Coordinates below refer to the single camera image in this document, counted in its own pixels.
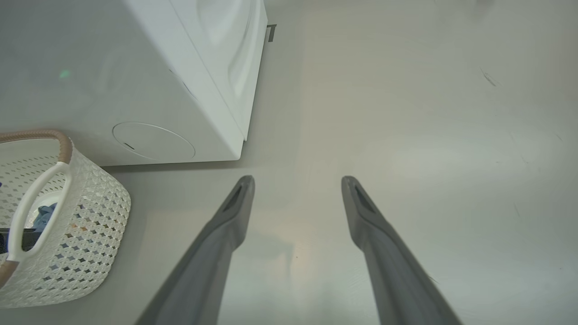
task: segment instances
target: basket perforated pattern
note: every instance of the basket perforated pattern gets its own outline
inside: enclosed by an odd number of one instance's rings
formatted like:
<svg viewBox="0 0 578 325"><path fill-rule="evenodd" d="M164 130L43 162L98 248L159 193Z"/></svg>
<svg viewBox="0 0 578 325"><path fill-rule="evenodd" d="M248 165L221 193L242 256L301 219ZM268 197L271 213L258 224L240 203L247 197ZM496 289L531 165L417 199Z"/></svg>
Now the basket perforated pattern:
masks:
<svg viewBox="0 0 578 325"><path fill-rule="evenodd" d="M0 290L1 307L73 300L106 278L127 224L130 196L115 178L76 150L71 171L75 181L70 193L77 193L76 199L64 202L43 249L22 262ZM47 187L58 190L62 184L55 181ZM21 269L27 270L26 277L18 276Z"/></svg>
<svg viewBox="0 0 578 325"><path fill-rule="evenodd" d="M0 164L0 228L10 228L12 216L30 185L44 171L54 166L58 156L30 157ZM60 191L64 185L64 175L50 180L40 194Z"/></svg>

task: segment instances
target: white washing machine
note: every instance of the white washing machine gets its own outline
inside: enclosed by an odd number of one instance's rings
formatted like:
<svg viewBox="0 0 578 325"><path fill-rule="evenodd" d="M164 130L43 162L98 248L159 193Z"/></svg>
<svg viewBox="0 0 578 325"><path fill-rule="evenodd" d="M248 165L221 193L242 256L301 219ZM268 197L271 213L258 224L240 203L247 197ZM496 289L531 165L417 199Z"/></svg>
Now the white washing machine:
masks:
<svg viewBox="0 0 578 325"><path fill-rule="evenodd" d="M263 0L0 2L0 132L56 128L99 165L237 160Z"/></svg>

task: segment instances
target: floor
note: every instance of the floor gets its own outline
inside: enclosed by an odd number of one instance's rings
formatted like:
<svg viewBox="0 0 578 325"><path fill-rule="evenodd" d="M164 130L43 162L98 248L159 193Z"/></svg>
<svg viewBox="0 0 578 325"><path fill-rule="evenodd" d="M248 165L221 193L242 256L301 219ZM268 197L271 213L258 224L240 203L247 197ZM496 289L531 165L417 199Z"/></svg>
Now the floor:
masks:
<svg viewBox="0 0 578 325"><path fill-rule="evenodd" d="M132 324L236 180L249 231L220 325L378 324L340 178L354 175L464 324L578 323L578 5L269 0L235 162L108 168L131 219L111 273L9 324Z"/></svg>

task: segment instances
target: laundry basket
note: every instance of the laundry basket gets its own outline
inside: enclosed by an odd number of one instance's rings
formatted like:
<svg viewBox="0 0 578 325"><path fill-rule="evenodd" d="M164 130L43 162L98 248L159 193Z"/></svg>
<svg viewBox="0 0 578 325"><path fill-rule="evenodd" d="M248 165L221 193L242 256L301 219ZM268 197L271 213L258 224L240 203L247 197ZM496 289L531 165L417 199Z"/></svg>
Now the laundry basket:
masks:
<svg viewBox="0 0 578 325"><path fill-rule="evenodd" d="M0 308L57 304L106 278L131 207L126 189L59 131L0 134ZM21 247L38 207L56 204L32 249Z"/></svg>

